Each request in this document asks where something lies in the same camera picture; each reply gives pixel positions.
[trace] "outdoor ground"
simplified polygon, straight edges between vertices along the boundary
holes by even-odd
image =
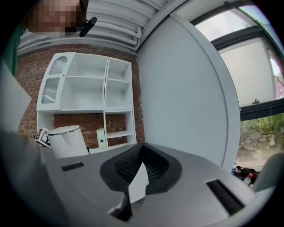
[[[273,154],[284,153],[284,133],[278,133],[275,145],[270,146],[270,139],[266,141],[252,141],[248,138],[245,144],[239,146],[237,154],[237,165],[242,167],[260,167]]]

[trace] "vent slot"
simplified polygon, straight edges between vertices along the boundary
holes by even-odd
[[[84,164],[82,162],[77,162],[77,163],[74,163],[74,164],[61,166],[61,169],[63,170],[63,172],[66,172],[66,171],[69,171],[69,170],[80,168],[82,166],[84,166]]]
[[[233,215],[244,208],[244,205],[219,180],[206,183],[226,211]]]

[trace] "cubby compartment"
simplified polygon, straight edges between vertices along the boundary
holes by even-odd
[[[104,78],[108,58],[100,55],[76,54],[68,69],[67,76]]]
[[[103,110],[103,78],[67,77],[61,110]]]
[[[133,105],[130,83],[114,79],[107,79],[105,99],[106,108],[130,109]]]
[[[109,79],[116,79],[122,81],[130,81],[131,74],[131,63],[117,60],[109,59],[108,73],[107,77]]]
[[[132,110],[105,110],[103,113],[108,150],[136,143]],[[113,127],[108,125],[113,124],[113,121],[116,121],[117,117],[121,118],[122,115],[124,119],[122,125],[118,125],[115,131],[110,131]]]

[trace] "white bookshelf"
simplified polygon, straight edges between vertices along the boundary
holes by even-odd
[[[38,129],[51,128],[51,114],[104,113],[126,115],[126,131],[106,132],[106,141],[127,137],[136,143],[131,63],[101,55],[59,53],[47,67],[39,91]]]
[[[105,92],[105,109],[133,108],[131,63],[109,59]]]

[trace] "white wall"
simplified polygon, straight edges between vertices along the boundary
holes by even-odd
[[[138,53],[146,142],[219,166],[225,159],[229,171],[240,136],[232,79],[212,44],[188,21],[175,18],[181,22],[166,19]]]

